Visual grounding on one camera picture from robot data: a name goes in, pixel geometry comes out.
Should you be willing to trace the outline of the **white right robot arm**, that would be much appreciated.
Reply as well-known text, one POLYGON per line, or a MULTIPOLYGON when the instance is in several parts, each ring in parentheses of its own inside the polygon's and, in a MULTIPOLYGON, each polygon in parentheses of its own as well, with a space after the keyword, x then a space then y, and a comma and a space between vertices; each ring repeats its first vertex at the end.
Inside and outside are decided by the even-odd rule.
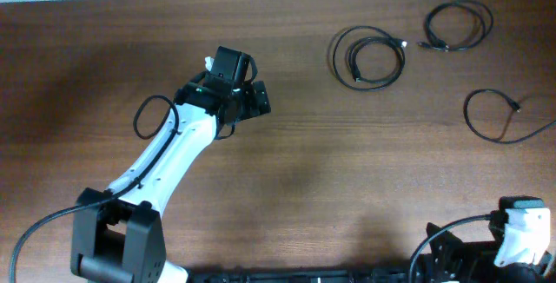
POLYGON ((430 242, 431 253, 418 262, 418 282, 459 283, 555 283, 555 275, 544 275, 552 258, 544 253, 538 265, 513 263, 497 267, 496 240, 465 242, 445 232, 430 242))

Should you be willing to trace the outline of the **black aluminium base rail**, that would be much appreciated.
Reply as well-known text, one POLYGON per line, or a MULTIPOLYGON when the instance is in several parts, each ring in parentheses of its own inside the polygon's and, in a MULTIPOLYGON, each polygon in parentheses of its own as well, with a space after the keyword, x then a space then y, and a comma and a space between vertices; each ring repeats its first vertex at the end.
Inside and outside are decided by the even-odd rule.
POLYGON ((189 270, 187 283, 408 283, 408 267, 234 268, 189 270))

